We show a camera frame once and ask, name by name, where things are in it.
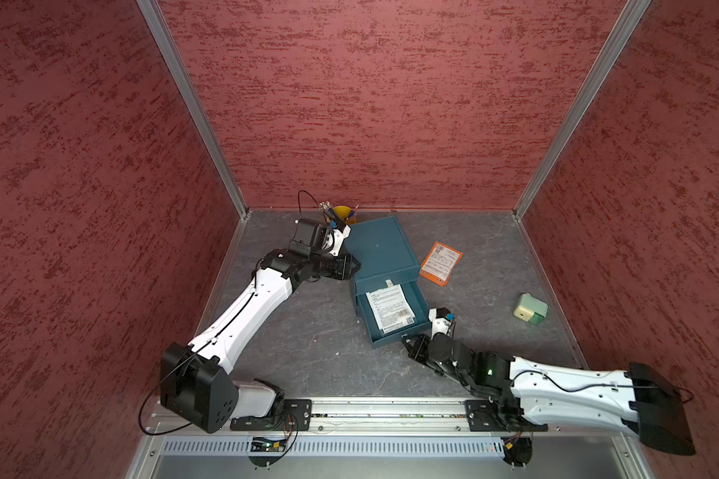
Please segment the white label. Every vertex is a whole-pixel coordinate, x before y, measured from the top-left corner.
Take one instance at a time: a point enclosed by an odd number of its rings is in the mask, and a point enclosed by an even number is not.
[[[425,271],[438,277],[442,281],[446,281],[458,258],[458,253],[448,247],[437,244],[434,251],[431,252],[429,258],[426,260],[426,263],[423,263],[421,271]]]
[[[384,334],[409,326],[415,321],[415,314],[405,299],[403,287],[399,284],[365,295],[370,302],[370,309],[373,310],[375,323]]]

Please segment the blue drawer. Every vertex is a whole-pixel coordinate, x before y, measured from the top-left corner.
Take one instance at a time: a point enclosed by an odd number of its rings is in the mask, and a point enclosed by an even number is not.
[[[406,328],[392,331],[386,335],[378,329],[378,324],[375,323],[373,310],[370,309],[370,302],[367,301],[367,296],[362,293],[355,297],[357,316],[365,320],[367,335],[370,336],[370,342],[374,348],[397,342],[402,339],[403,334],[418,334],[431,329],[429,305],[426,303],[426,299],[424,299],[421,288],[418,287],[418,283],[415,281],[404,283],[402,288],[405,299],[415,314],[415,322]]]
[[[418,279],[421,263],[399,226],[397,218],[388,216],[351,226],[346,250],[362,264],[352,278],[352,294],[358,296]]]

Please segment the orange card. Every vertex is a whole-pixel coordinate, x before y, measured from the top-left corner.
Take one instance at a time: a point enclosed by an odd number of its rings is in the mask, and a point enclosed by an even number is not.
[[[450,281],[450,273],[461,260],[461,256],[463,253],[460,251],[437,241],[429,252],[429,256],[423,261],[420,274],[427,280],[444,286]]]

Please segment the black cable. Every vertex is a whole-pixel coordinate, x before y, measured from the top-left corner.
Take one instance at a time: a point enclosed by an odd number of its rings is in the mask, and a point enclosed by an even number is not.
[[[280,455],[280,456],[278,456],[278,457],[275,457],[274,459],[272,459],[272,460],[270,460],[270,461],[267,461],[267,464],[266,464],[267,467],[273,465],[275,462],[277,462],[277,461],[279,461],[280,459],[282,459],[283,457],[285,457],[285,455],[287,455],[288,452],[290,452],[290,449],[293,448],[293,445],[296,444],[296,440],[298,439],[298,421],[297,421],[296,419],[294,419],[293,415],[291,415],[290,413],[284,413],[284,414],[280,414],[279,417],[282,417],[282,418],[286,418],[286,417],[287,417],[287,418],[289,418],[289,419],[286,419],[286,420],[288,420],[291,425],[295,425],[296,437],[293,438],[293,441],[292,441],[292,442],[290,441],[290,436],[293,435],[293,426],[291,426],[291,427],[290,427],[290,432],[288,432],[288,436],[283,439],[283,441],[285,441],[285,447],[286,447],[286,448],[285,448],[285,451],[282,453],[282,455]],[[256,439],[266,439],[266,437],[254,437],[254,438],[253,438],[253,441],[255,441]],[[249,453],[250,453],[250,451],[246,451],[245,454],[248,456],[249,461],[250,461],[250,462],[253,462],[253,459],[250,458],[250,454],[249,454]],[[253,462],[253,464],[256,465],[256,467],[263,467],[263,465],[257,465],[255,462]]]
[[[511,379],[511,385],[513,386],[514,381],[516,381],[519,376],[522,376],[526,372],[537,372],[542,377],[551,381],[551,384],[555,385],[557,388],[559,388],[565,392],[579,392],[579,391],[583,391],[584,389],[588,389],[588,388],[632,388],[632,389],[658,389],[659,388],[658,386],[633,386],[633,385],[623,385],[623,384],[605,384],[604,382],[602,382],[600,384],[589,384],[588,386],[584,386],[584,387],[578,388],[578,389],[565,389],[562,386],[556,384],[556,381],[553,380],[552,378],[550,378],[545,372],[536,371],[534,369],[527,369],[526,371],[519,372],[517,374],[517,376],[514,376],[514,378]]]
[[[256,271],[258,271],[258,267],[260,266],[260,264],[263,260],[264,260],[263,258],[259,258],[258,261],[256,261],[256,267],[253,268],[253,273],[250,274],[251,280],[254,280],[256,278]]]
[[[231,320],[230,320],[228,323],[226,323],[226,326],[222,327],[222,328],[220,329],[220,331],[218,331],[210,340],[208,340],[205,344],[203,344],[203,345],[200,347],[200,349],[194,351],[191,356],[189,356],[188,358],[186,358],[186,359],[184,359],[183,361],[181,361],[178,366],[176,366],[175,368],[173,368],[173,370],[172,370],[171,372],[169,372],[168,374],[165,375],[165,377],[163,377],[162,379],[159,380],[159,382],[157,383],[157,386],[155,386],[155,387],[152,389],[152,391],[149,391],[149,394],[146,395],[146,398],[144,398],[144,402],[141,403],[141,407],[139,408],[139,427],[141,428],[141,432],[143,432],[143,433],[146,434],[147,436],[162,436],[162,435],[165,435],[165,434],[170,434],[171,432],[176,432],[176,431],[178,431],[178,430],[180,430],[180,429],[183,429],[183,428],[186,428],[186,427],[189,427],[189,426],[192,425],[191,422],[188,422],[188,423],[184,424],[183,426],[179,426],[179,427],[177,427],[177,428],[175,428],[175,429],[171,429],[170,431],[149,432],[149,431],[146,430],[146,427],[144,427],[144,423],[141,421],[141,416],[144,414],[144,407],[146,407],[146,403],[149,402],[149,398],[152,397],[152,394],[154,394],[154,393],[157,391],[157,389],[159,389],[159,387],[163,384],[163,382],[165,382],[165,380],[166,380],[167,378],[169,378],[170,375],[172,375],[174,372],[178,371],[184,364],[186,364],[187,362],[189,362],[189,361],[191,361],[192,359],[194,359],[194,357],[197,356],[197,355],[200,353],[200,351],[203,350],[208,344],[210,344],[211,342],[213,342],[214,339],[218,338],[218,337],[220,336],[220,334],[232,323],[232,321],[236,320],[236,319],[237,319],[237,316],[239,316],[240,313],[242,313],[242,311],[243,311],[243,310],[245,309],[245,307],[248,305],[248,303],[250,302],[250,300],[253,299],[253,296],[255,296],[255,292],[256,292],[256,290],[253,290],[253,292],[250,294],[248,300],[245,302],[245,304],[242,305],[242,308],[240,308],[240,310],[234,315],[234,317],[231,318]]]
[[[450,323],[450,327],[445,332],[445,336],[450,333],[450,359],[453,357],[453,348],[455,348],[455,318],[453,318],[453,321]],[[458,368],[455,368],[455,375],[458,377],[459,381],[461,380],[461,374],[458,372]]]
[[[301,216],[301,193],[306,193],[307,195],[309,195],[309,197],[314,200],[314,204],[317,206],[317,208],[320,207],[320,204],[317,202],[316,199],[314,199],[313,196],[311,196],[311,193],[309,193],[309,192],[308,192],[307,190],[305,190],[305,189],[300,189],[300,190],[298,190],[298,193],[297,193],[297,195],[296,195],[296,199],[297,199],[297,201],[298,201],[298,216]]]
[[[174,372],[178,371],[179,368],[181,368],[184,364],[186,364],[187,362],[189,362],[189,361],[191,361],[192,359],[194,359],[194,357],[197,356],[198,353],[199,353],[201,350],[203,350],[203,349],[204,349],[208,344],[210,344],[210,343],[211,343],[211,340],[208,340],[208,342],[206,342],[205,344],[203,344],[200,349],[194,351],[190,357],[188,357],[188,358],[184,359],[183,361],[181,361],[178,366],[176,366],[175,368],[173,368],[173,370],[172,370],[171,372],[169,372],[168,374],[165,375],[165,377],[163,377],[162,379],[160,379],[160,381],[157,383],[157,386],[155,386],[155,387],[152,389],[152,391],[149,391],[149,394],[146,395],[146,397],[144,398],[144,402],[141,403],[141,407],[139,408],[139,427],[141,428],[141,432],[143,432],[143,433],[146,434],[147,436],[162,436],[162,435],[164,435],[164,434],[170,434],[171,432],[176,432],[176,431],[178,431],[178,430],[180,430],[180,429],[183,429],[183,428],[186,428],[186,427],[192,425],[191,422],[188,422],[188,423],[184,424],[183,426],[179,426],[179,427],[177,427],[177,428],[175,428],[175,429],[171,429],[170,431],[150,432],[150,431],[147,431],[146,428],[144,427],[144,423],[141,421],[141,416],[142,416],[142,414],[144,414],[144,407],[146,407],[146,403],[149,402],[149,398],[152,397],[152,394],[154,394],[155,391],[157,391],[157,389],[159,389],[159,387],[163,384],[163,382],[165,382],[165,380],[166,380],[167,378],[169,378],[170,375],[172,375]]]
[[[280,459],[282,459],[283,457],[285,457],[285,455],[288,454],[288,452],[290,452],[290,449],[293,448],[293,445],[296,444],[296,441],[298,440],[298,420],[296,419],[294,421],[293,416],[291,414],[288,414],[288,417],[290,418],[290,423],[296,425],[296,437],[293,438],[293,442],[290,443],[290,446],[288,447],[288,449],[285,449],[285,452],[283,452],[282,455],[278,458],[278,461]]]
[[[690,397],[688,397],[687,399],[682,399],[682,400],[681,400],[681,404],[687,404],[687,403],[690,402],[692,399],[695,399],[695,395],[692,394],[692,391],[690,391],[689,389],[686,389],[686,388],[677,388],[677,389],[679,389],[680,391],[687,391],[687,392],[690,394]]]
[[[292,418],[293,418],[293,416],[291,416],[290,414],[279,414],[279,415],[277,415],[277,416],[275,416],[275,417],[276,417],[276,418],[282,418],[283,421],[284,421],[284,420],[285,420],[285,416],[288,416],[291,420],[292,420]],[[274,423],[272,423],[272,424],[266,425],[266,428],[267,428],[267,429],[271,429],[271,428],[274,428],[274,427],[278,427],[279,425],[280,425],[279,422],[278,422],[276,425],[275,425]],[[292,435],[293,435],[293,427],[291,426],[291,427],[290,427],[290,430],[288,431],[288,436],[287,436],[287,437],[284,437],[284,438],[282,438],[282,439],[270,439],[270,438],[268,438],[268,437],[256,436],[256,437],[253,437],[252,439],[250,439],[250,442],[251,442],[251,443],[264,443],[265,446],[267,446],[268,444],[269,444],[269,445],[274,445],[274,444],[276,444],[277,442],[284,442],[284,443],[285,443],[285,446],[283,446],[283,449],[285,449],[285,448],[288,446],[288,441],[290,440],[290,436],[292,436]],[[285,453],[283,453],[282,456],[279,456],[279,457],[278,457],[278,460],[279,460],[280,458],[282,458],[284,455],[285,455]]]

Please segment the gray table surface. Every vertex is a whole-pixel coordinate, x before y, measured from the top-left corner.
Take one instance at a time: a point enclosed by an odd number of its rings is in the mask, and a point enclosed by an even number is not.
[[[316,213],[304,213],[315,216]],[[464,253],[447,286],[419,278],[430,307],[458,318],[455,337],[472,350],[493,350],[557,366],[578,367],[560,318],[533,325],[512,315],[521,293],[546,301],[530,255],[508,213],[370,213],[395,215],[422,261],[435,241]],[[215,316],[250,282],[256,261],[287,247],[297,213],[252,212]],[[303,283],[261,326],[242,352],[234,378],[262,378],[288,397],[467,396],[407,357],[403,344],[370,345],[354,313],[348,281]]]

